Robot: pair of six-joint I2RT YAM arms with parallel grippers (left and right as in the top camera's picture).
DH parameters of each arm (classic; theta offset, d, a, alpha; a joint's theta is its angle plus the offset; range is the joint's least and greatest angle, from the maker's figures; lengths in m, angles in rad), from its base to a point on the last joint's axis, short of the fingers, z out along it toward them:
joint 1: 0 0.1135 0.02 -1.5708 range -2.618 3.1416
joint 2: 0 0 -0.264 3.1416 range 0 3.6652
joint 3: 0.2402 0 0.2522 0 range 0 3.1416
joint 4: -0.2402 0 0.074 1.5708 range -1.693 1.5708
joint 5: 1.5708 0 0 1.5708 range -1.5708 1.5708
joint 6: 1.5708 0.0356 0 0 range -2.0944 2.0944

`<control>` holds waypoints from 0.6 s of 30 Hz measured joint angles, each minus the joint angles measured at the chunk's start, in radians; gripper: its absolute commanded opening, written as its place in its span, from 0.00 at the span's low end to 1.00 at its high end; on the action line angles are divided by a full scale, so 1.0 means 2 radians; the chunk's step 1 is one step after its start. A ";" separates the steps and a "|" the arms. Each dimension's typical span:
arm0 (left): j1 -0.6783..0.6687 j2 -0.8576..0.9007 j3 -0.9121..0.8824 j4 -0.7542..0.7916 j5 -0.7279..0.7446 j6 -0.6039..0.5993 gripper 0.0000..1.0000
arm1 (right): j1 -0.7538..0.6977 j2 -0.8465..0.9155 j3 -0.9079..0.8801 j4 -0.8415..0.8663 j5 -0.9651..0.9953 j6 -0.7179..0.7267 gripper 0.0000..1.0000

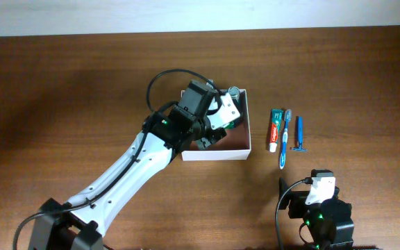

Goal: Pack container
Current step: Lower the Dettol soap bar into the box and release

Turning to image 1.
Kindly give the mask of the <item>teal mouthwash bottle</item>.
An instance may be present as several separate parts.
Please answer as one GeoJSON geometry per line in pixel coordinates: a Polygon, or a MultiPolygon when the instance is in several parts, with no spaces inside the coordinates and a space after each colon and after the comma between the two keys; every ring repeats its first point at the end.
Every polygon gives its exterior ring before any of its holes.
{"type": "Polygon", "coordinates": [[[236,86],[232,86],[228,89],[227,91],[232,100],[233,103],[235,105],[235,107],[237,108],[237,111],[239,112],[239,117],[235,120],[233,120],[232,122],[229,123],[229,125],[226,127],[227,129],[234,129],[237,128],[239,126],[239,124],[242,122],[242,108],[241,108],[241,104],[240,104],[240,89],[236,86]]]}

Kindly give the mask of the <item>clear pump soap bottle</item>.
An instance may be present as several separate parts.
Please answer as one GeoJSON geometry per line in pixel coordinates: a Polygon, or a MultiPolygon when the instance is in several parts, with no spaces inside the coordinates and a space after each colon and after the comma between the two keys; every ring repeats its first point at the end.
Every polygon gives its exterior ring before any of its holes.
{"type": "Polygon", "coordinates": [[[206,85],[208,85],[208,86],[210,86],[210,87],[213,87],[213,82],[214,82],[214,80],[212,80],[212,79],[208,79],[207,81],[206,81],[206,85]]]}

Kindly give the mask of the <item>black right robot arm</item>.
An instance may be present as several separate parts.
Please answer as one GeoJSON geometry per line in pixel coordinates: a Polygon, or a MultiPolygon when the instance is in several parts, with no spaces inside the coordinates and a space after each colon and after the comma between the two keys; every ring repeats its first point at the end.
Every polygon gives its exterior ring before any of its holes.
{"type": "Polygon", "coordinates": [[[300,229],[307,228],[312,241],[303,240],[306,249],[351,249],[354,224],[352,205],[338,198],[334,177],[306,177],[291,185],[280,178],[279,199],[275,211],[278,245],[284,248],[278,212],[288,210],[290,219],[301,219],[300,229]]]}

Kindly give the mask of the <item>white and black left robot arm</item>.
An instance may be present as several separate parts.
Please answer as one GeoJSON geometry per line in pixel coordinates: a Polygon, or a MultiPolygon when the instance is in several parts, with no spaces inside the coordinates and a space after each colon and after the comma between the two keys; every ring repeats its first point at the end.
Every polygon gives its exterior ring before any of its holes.
{"type": "Polygon", "coordinates": [[[131,146],[99,178],[66,203],[49,199],[30,219],[29,249],[107,249],[110,225],[135,193],[196,142],[207,149],[241,116],[227,90],[192,80],[178,101],[151,112],[131,146]]]}

